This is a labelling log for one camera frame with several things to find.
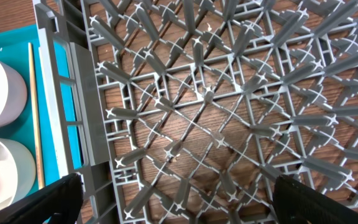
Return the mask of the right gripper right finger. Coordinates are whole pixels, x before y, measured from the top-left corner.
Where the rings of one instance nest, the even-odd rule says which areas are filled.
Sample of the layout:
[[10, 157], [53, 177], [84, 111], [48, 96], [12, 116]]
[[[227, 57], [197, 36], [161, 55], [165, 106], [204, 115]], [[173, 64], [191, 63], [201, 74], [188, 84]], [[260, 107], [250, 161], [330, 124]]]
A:
[[287, 175], [276, 178], [273, 208], [280, 224], [353, 224], [358, 213]]

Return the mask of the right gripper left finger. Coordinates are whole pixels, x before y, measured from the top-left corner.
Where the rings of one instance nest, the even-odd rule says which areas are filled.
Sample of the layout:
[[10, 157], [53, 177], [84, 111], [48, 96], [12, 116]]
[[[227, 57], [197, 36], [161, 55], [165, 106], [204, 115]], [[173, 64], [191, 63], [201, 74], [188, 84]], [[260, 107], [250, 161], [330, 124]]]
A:
[[0, 224], [75, 223], [83, 201], [81, 176], [72, 173], [0, 210]]

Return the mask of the light green bowl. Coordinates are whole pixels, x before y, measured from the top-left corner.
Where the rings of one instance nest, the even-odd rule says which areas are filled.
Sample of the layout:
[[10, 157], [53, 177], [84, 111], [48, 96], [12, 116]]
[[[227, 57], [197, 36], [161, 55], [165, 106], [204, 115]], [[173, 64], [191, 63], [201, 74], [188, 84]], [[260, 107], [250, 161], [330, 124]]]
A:
[[23, 199], [36, 175], [35, 161], [21, 143], [0, 138], [0, 210]]

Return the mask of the wooden chopstick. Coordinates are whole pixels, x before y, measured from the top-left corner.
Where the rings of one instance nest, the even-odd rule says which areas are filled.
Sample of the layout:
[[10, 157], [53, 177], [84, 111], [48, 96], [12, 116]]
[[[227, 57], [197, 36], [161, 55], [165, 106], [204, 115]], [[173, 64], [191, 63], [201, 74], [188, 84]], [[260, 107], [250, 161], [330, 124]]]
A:
[[40, 135], [34, 51], [33, 51], [33, 45], [30, 42], [28, 43], [28, 54], [29, 54], [30, 100], [31, 100], [31, 108], [32, 108], [32, 121], [33, 121], [34, 142], [35, 142], [35, 161], [37, 166], [38, 186], [39, 189], [42, 189], [45, 187], [45, 177], [44, 177], [44, 165], [43, 165], [43, 157], [42, 157], [42, 143], [41, 143], [41, 135]]

